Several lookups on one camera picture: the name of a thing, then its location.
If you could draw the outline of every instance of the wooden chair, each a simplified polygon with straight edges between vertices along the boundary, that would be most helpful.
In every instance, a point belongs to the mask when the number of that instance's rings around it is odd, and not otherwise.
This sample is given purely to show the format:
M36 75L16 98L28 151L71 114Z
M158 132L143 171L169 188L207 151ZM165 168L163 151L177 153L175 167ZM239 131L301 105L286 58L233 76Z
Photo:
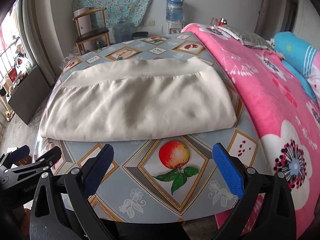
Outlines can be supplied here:
M105 7L98 8L98 9L90 9L90 10L83 12L82 14L79 14L78 16L76 16L72 19L73 21L76 21L77 30L78 30L78 34L79 34L79 37L76 39L76 46L78 48L80 55L82 55L82 50L85 53L85 49L84 49L84 45L83 45L85 42L92 41L94 39L97 39L97 38L100 38L103 36L106 37L107 46L110 46L109 29L106 27L106 19L104 17L104 10L106 10ZM93 14L93 13L96 13L99 11L102 11L103 27L81 35L78 19L82 16Z

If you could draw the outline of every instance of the black chair cushion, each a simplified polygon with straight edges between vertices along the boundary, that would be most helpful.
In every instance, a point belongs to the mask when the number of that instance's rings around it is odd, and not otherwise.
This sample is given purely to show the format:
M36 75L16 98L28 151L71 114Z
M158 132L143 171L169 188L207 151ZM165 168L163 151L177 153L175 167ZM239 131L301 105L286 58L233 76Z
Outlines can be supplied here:
M103 28L99 28L99 29L90 31L88 33L84 33L77 38L76 43L81 42L81 41L85 41L85 40L90 39L92 37L95 37L95 36L98 36L98 35L101 35L104 33L108 33L108 32L109 32L109 29L103 27Z

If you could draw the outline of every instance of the silver bolt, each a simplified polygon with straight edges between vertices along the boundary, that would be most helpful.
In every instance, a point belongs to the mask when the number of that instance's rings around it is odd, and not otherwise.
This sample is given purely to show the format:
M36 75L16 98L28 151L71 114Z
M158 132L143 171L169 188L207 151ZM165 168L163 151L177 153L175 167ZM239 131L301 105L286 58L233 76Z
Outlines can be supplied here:
M256 173L255 169L252 168L252 167L247 168L247 172L248 172L249 174L255 174L255 173Z
M73 168L73 169L71 170L71 174L76 175L76 174L79 173L79 171L80 171L79 168Z
M278 172L277 174L278 174L279 178L281 178L281 179L284 178L284 173L283 172Z
M49 173L44 172L41 174L41 178L45 179L46 177L48 177Z

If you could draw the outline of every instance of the white stripe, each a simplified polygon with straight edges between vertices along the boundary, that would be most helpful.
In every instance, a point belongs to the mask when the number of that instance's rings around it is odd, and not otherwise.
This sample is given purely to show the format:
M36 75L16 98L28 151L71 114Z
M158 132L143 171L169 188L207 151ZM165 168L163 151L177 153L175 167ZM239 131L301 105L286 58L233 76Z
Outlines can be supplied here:
M311 61L311 54L312 52L315 50L314 47L311 48L311 50L309 51L309 55L308 55L308 61L307 61L307 64L306 64L306 76L308 77L308 73L309 73L309 69L310 69L310 61Z
M317 49L314 49L314 51L313 51L313 54L312 54L312 56L311 56L311 59L310 59L310 66L309 66L309 71L308 71L308 76L310 76L310 74L311 74L311 66L312 66L312 62L313 62L313 56L314 56L314 54L317 52Z
M304 63L303 63L303 75L305 74L305 68L306 68L306 59L307 59L307 54L309 49L311 48L311 45L309 45L309 47L307 48L307 52L306 55L304 56Z

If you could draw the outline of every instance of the water bottle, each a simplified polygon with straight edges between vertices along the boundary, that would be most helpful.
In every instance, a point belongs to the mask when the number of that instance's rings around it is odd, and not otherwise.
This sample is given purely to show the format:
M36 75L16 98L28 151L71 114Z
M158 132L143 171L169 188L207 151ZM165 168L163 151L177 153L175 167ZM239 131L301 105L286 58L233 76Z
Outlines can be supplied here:
M167 22L180 23L183 20L183 0L167 0L166 16Z
M131 41L130 23L124 22L122 19L112 28L113 37L116 43Z

